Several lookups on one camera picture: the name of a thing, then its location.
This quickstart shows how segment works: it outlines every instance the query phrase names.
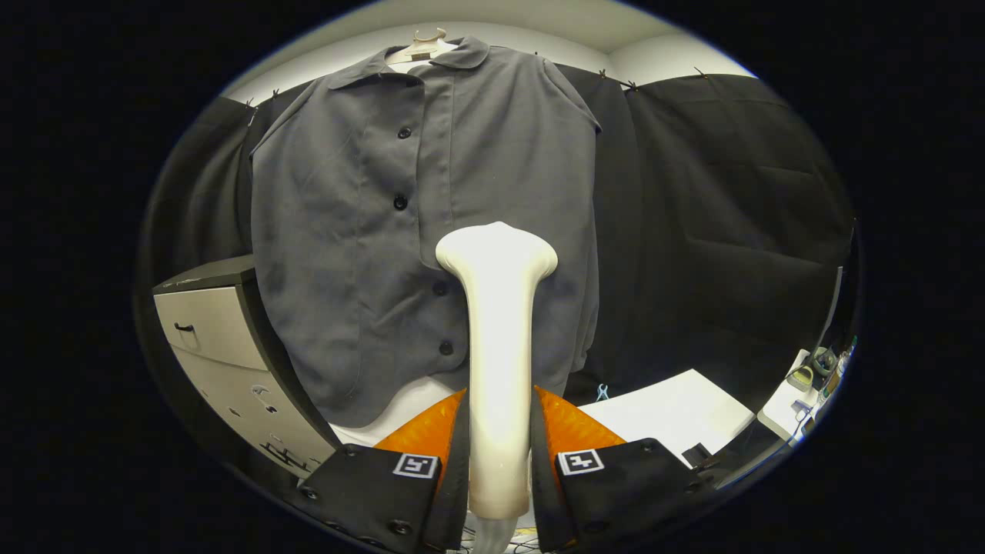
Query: black curtain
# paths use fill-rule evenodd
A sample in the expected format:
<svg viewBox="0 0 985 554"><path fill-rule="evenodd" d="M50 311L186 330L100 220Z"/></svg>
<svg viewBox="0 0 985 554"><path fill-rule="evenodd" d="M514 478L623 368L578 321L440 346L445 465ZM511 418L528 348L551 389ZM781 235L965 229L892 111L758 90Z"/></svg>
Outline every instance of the black curtain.
<svg viewBox="0 0 985 554"><path fill-rule="evenodd" d="M558 68L604 128L595 211L600 311L565 397L616 396L694 368L756 412L819 339L854 221L813 133L760 80L682 77L623 91ZM200 444L255 477L279 468L211 412L170 353L150 290L249 253L249 152L307 87L216 99L165 163L140 243L135 317L162 393Z"/></svg>

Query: clothes hanger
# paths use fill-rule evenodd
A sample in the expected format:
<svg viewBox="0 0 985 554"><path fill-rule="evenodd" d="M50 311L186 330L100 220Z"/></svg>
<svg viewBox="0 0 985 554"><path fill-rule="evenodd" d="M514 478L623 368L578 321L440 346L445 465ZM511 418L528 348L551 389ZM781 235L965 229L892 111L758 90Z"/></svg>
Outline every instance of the clothes hanger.
<svg viewBox="0 0 985 554"><path fill-rule="evenodd" d="M449 44L443 40L448 32L442 28L437 28L437 33L431 38L421 38L420 34L420 31L414 31L414 43L386 56L385 63L390 66L401 64L400 69L392 69L406 72L411 67L425 65L437 55L458 47L458 44Z"/></svg>

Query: cabinet drawer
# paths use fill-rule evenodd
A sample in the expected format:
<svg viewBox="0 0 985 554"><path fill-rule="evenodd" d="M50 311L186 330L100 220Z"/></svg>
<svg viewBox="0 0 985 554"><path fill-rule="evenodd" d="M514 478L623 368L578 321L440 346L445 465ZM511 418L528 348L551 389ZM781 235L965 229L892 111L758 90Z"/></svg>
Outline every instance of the cabinet drawer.
<svg viewBox="0 0 985 554"><path fill-rule="evenodd" d="M267 371L223 364L171 347L198 393L254 448L298 477L335 449L296 410Z"/></svg>
<svg viewBox="0 0 985 554"><path fill-rule="evenodd" d="M155 295L154 302L172 346L227 364L267 371L235 287Z"/></svg>

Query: shirt sleeve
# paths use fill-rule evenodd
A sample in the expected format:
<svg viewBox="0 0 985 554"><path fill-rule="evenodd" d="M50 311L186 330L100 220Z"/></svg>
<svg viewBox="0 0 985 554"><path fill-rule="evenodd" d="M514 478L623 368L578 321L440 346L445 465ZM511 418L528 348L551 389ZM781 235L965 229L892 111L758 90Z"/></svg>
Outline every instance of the shirt sleeve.
<svg viewBox="0 0 985 554"><path fill-rule="evenodd" d="M602 125L599 124L598 119L595 118L595 114L592 110L588 108L588 104L585 100L581 98L581 95L574 90L571 83L564 77L564 74L560 72L558 67L549 59L541 58L543 61L544 76L548 81L549 86L561 93L561 95L567 100L571 106L584 114L585 117L591 122L595 127L595 133L602 132Z"/></svg>

